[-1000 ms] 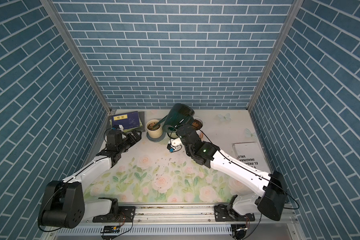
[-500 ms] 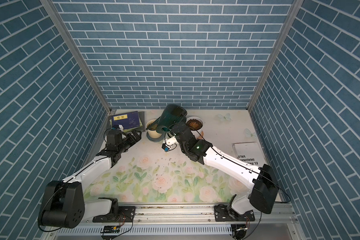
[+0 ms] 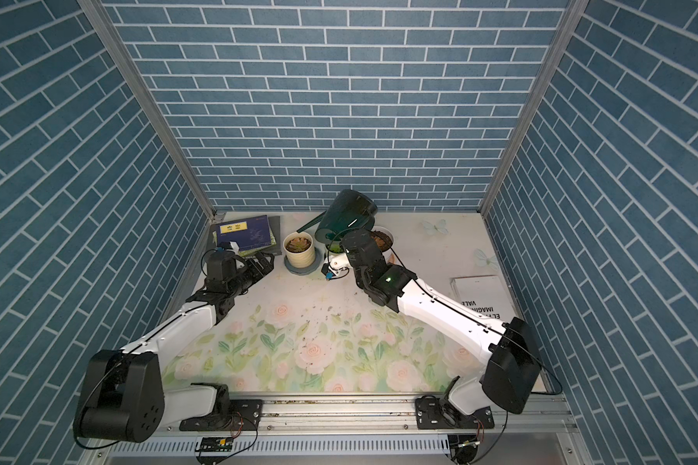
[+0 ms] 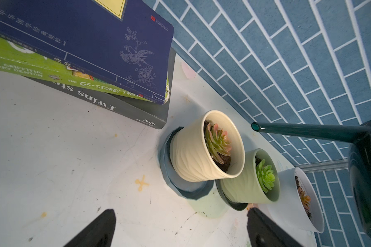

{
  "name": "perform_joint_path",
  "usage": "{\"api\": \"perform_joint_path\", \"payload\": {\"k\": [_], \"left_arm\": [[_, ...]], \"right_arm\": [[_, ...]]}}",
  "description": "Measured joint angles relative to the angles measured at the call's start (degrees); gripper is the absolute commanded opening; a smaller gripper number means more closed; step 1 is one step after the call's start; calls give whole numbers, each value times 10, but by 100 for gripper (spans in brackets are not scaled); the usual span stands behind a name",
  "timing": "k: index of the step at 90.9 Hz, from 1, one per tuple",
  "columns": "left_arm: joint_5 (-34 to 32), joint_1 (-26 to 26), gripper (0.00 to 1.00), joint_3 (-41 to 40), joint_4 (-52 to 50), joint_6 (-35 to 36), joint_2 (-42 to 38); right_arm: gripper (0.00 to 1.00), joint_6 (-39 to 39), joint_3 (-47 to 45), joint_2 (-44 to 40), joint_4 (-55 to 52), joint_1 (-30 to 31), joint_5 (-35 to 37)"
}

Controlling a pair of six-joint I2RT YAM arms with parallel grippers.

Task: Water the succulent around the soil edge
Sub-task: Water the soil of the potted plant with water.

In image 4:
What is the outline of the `dark green watering can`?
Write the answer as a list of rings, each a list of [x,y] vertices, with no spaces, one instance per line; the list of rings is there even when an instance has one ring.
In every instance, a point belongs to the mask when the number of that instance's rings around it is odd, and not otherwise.
[[[257,132],[349,143],[348,169],[353,198],[363,229],[371,238],[371,120],[360,126],[254,122],[251,127]]]

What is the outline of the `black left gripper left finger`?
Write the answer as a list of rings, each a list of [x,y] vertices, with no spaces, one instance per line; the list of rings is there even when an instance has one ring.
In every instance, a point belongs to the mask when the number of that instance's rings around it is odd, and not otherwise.
[[[115,225],[115,212],[113,209],[107,209],[71,239],[65,247],[110,247]]]

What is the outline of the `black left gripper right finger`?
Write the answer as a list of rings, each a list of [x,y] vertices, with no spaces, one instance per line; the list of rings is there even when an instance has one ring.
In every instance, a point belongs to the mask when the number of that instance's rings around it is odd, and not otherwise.
[[[302,246],[258,208],[251,208],[247,217],[247,232],[252,247]]]

